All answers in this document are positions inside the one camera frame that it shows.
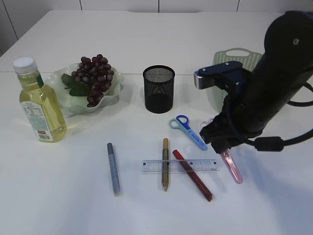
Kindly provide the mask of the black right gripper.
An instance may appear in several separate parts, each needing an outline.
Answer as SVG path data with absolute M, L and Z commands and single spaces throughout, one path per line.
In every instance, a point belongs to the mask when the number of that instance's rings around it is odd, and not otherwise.
M 200 136 L 216 153 L 247 143 L 262 133 L 262 99 L 225 98 L 222 111 L 203 127 Z

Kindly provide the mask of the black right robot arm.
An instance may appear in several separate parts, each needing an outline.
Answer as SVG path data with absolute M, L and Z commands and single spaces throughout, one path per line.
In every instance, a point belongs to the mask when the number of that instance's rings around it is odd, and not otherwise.
M 198 89 L 218 87 L 227 92 L 222 111 L 200 131 L 217 153 L 243 143 L 258 151 L 279 152 L 313 136 L 309 131 L 289 140 L 262 137 L 268 122 L 313 74 L 312 13 L 287 11 L 278 17 L 266 31 L 264 47 L 252 71 L 228 61 L 194 73 Z

